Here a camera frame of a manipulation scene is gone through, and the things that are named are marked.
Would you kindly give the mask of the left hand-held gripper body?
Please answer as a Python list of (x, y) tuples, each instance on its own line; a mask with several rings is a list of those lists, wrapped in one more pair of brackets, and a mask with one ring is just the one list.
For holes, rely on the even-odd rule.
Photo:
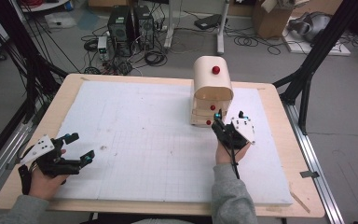
[(34, 161), (44, 175), (78, 175), (81, 169), (80, 160), (66, 160), (62, 157), (62, 137), (50, 138), (43, 135), (37, 142), (27, 149), (20, 160), (20, 165)]

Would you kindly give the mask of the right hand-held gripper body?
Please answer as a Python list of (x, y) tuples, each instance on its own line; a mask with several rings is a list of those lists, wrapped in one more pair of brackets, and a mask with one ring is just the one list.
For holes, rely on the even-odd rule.
[(229, 149), (242, 149), (247, 144), (255, 144), (255, 128), (248, 117), (232, 118), (229, 124), (215, 119), (212, 129), (219, 142)]

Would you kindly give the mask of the cream cabinet with red knobs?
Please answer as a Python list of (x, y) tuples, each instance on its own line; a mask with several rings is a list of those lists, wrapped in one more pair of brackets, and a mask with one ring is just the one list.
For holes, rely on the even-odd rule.
[(201, 56), (193, 65), (190, 123), (210, 126), (213, 115), (224, 118), (233, 100), (233, 90), (227, 62), (219, 56)]

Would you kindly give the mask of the person's left hand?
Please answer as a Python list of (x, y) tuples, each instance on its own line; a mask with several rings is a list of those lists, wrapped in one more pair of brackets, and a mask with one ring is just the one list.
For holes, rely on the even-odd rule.
[(36, 167), (32, 171), (29, 196), (49, 201), (55, 196), (62, 183), (68, 177), (69, 175), (57, 175), (55, 177), (50, 177), (48, 175), (44, 175), (41, 170)]

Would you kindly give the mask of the person's right hand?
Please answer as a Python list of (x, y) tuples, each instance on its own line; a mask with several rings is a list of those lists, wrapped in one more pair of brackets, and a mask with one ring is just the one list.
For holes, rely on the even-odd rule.
[[(235, 150), (235, 161), (240, 161), (244, 158), (251, 144), (247, 144), (241, 150)], [(217, 144), (217, 149), (215, 152), (215, 163), (216, 164), (229, 164), (232, 162), (231, 156), (229, 152), (225, 149), (225, 147), (221, 144)]]

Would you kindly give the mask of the white grid mat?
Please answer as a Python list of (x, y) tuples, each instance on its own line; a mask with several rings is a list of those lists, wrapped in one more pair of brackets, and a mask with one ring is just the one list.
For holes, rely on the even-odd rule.
[(78, 133), (65, 158), (94, 151), (61, 199), (208, 203), (217, 139), (190, 123), (183, 85), (86, 81), (60, 128)]

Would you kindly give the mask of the white metal stand leg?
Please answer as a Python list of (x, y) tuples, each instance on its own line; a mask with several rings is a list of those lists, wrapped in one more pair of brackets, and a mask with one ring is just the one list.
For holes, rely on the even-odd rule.
[(167, 32), (164, 42), (164, 48), (168, 51), (172, 46), (172, 38), (174, 32), (174, 24), (173, 24), (173, 0), (168, 0), (168, 25), (167, 25)]
[(224, 0), (224, 7), (221, 13), (221, 21), (218, 27), (218, 33), (216, 36), (216, 52), (218, 55), (223, 55), (225, 52), (224, 49), (224, 30), (226, 26), (226, 19), (229, 9), (229, 0)]

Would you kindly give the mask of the thin wooden stick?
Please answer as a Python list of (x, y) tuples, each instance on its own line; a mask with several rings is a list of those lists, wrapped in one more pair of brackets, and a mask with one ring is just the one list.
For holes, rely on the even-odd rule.
[(310, 214), (310, 209), (300, 200), (300, 198), (292, 191), (290, 191), (293, 199), (307, 212)]

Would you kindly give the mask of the small grey power supply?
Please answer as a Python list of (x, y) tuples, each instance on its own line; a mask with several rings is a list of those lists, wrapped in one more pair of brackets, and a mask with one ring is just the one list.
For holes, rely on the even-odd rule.
[(109, 50), (107, 47), (107, 37), (106, 36), (98, 37), (97, 50), (99, 52), (99, 57), (103, 62), (106, 62), (109, 60)]

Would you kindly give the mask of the flat black device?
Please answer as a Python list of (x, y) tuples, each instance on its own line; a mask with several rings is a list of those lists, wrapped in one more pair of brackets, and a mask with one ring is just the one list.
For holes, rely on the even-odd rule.
[(220, 28), (221, 23), (227, 23), (227, 19), (223, 19), (221, 14), (213, 14), (212, 16), (194, 21), (194, 25), (201, 30), (210, 28)]

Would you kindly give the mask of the open cardboard box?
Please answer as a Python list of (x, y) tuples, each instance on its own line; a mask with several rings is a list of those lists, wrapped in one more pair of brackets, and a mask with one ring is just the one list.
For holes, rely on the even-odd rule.
[(269, 0), (256, 0), (253, 9), (252, 22), (257, 35), (263, 39), (278, 38), (292, 15), (293, 10), (275, 7), (267, 12), (262, 5)]

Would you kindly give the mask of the grey bag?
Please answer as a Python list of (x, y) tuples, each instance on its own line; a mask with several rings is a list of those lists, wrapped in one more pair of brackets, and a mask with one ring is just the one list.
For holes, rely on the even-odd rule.
[(331, 17), (322, 12), (305, 12), (296, 19), (288, 22), (287, 29), (296, 31), (306, 41), (312, 43), (323, 32), (327, 24), (331, 21)]

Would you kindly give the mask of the black computer tower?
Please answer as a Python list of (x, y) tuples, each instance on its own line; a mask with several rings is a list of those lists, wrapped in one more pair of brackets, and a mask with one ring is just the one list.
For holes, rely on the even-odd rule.
[(130, 7), (113, 6), (107, 27), (115, 52), (120, 56), (131, 56), (134, 33)]
[(134, 12), (134, 26), (136, 38), (141, 49), (154, 47), (154, 18), (148, 6), (136, 6)]

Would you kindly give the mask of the aluminium rail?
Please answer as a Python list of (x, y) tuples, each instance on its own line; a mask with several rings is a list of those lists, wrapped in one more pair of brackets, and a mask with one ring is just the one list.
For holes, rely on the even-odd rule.
[(328, 185), (327, 179), (324, 176), (323, 168), (319, 163), (310, 138), (306, 134), (302, 133), (300, 126), (298, 125), (299, 113), (297, 112), (296, 107), (294, 105), (282, 105), (294, 131), (296, 140), (300, 146), (305, 163), (308, 166), (308, 171), (318, 172), (320, 175), (317, 178), (312, 178), (312, 180), (321, 199), (329, 223), (345, 224), (334, 195)]
[(7, 169), (12, 169), (16, 164), (17, 157), (29, 141), (33, 126), (31, 121), (28, 123), (21, 122), (9, 133), (8, 139), (2, 141), (2, 146), (0, 146), (0, 179)]

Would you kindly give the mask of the black metal frame stand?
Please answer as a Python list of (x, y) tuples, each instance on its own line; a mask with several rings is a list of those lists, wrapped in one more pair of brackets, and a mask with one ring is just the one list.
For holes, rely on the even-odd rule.
[(286, 105), (294, 105), (297, 96), (301, 95), (297, 124), (305, 135), (308, 134), (306, 122), (312, 78), (330, 50), (356, 18), (358, 18), (358, 0), (343, 0), (305, 61), (293, 74), (273, 83), (276, 88), (288, 85), (280, 94), (281, 100)]
[(60, 88), (53, 75), (66, 78), (68, 73), (38, 51), (10, 0), (0, 0), (0, 43), (26, 79), (26, 99), (21, 111), (25, 121), (29, 121), (36, 113), (36, 100), (52, 97)]

